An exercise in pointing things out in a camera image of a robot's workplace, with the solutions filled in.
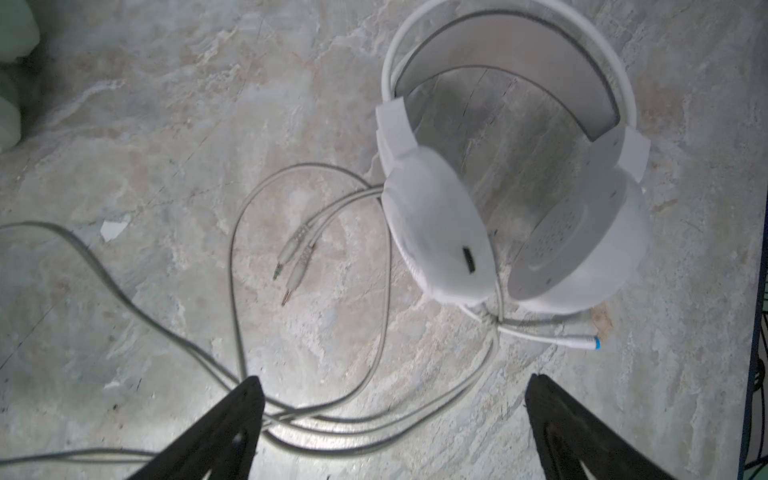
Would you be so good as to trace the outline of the mint green headphones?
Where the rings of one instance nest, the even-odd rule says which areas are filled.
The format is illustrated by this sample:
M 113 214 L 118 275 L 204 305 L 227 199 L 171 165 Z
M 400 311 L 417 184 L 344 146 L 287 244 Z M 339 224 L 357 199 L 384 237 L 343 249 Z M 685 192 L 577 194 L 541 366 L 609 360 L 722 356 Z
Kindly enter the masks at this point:
M 29 102 L 30 74 L 23 61 L 40 43 L 40 29 L 26 1 L 1 2 L 1 152 L 22 136 L 22 109 Z

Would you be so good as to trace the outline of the white headphones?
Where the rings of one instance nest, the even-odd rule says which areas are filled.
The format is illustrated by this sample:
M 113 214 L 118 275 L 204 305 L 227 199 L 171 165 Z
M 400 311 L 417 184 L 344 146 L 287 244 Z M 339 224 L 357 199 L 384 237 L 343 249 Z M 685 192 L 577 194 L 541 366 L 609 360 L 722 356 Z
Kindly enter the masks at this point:
M 427 1 L 403 19 L 375 110 L 381 200 L 427 296 L 509 336 L 600 348 L 595 333 L 527 332 L 488 301 L 585 314 L 645 257 L 638 18 L 633 1 Z

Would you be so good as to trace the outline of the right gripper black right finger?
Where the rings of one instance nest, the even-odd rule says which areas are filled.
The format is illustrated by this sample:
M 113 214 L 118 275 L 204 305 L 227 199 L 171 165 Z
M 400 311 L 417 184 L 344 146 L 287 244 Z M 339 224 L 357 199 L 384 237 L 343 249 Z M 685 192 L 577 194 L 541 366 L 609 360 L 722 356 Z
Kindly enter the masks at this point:
M 669 479 L 549 376 L 534 374 L 525 403 L 547 479 Z

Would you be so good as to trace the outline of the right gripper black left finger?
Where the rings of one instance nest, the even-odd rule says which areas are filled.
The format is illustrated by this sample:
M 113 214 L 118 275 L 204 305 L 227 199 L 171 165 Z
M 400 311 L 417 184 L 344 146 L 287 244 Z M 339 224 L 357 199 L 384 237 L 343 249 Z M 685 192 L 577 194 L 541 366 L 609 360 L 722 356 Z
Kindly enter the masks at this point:
M 247 479 L 260 437 L 265 395 L 250 376 L 133 479 Z

